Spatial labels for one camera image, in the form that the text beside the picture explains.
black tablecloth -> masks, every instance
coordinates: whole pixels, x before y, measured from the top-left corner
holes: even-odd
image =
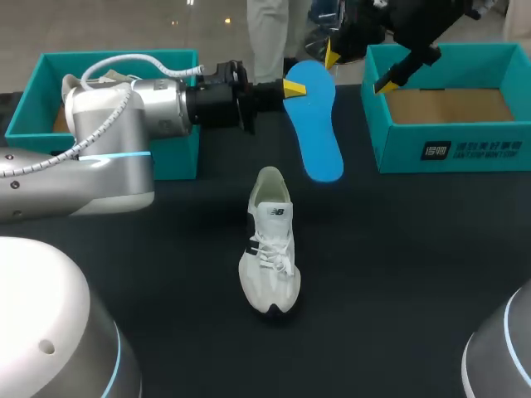
[[[359,87],[338,88],[333,119],[337,183],[310,181],[287,116],[262,114],[255,137],[205,131],[198,179],[158,182],[149,209],[0,235],[81,267],[136,351],[146,398],[461,397],[469,336],[531,275],[531,175],[380,175]],[[237,276],[267,165],[295,204],[302,273],[283,323],[250,310]]]

tiled floor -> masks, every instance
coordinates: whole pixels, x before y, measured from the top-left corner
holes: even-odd
[[[503,21],[497,12],[463,18],[441,40],[498,41]],[[2,0],[0,92],[22,90],[42,52],[179,47],[198,49],[207,71],[238,59],[252,74],[246,0]],[[332,73],[359,83],[363,62]]]

white sneaker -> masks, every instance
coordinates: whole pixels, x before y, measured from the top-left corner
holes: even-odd
[[[265,167],[258,174],[247,210],[246,251],[240,260],[241,287],[261,313],[287,313],[300,291],[291,221],[293,204],[282,174]]]

gray pants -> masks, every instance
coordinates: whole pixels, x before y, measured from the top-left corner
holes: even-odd
[[[303,43],[310,5],[311,0],[247,0],[256,83],[282,78],[284,57],[295,56]]]
[[[504,38],[519,41],[531,56],[531,0],[510,0]]]

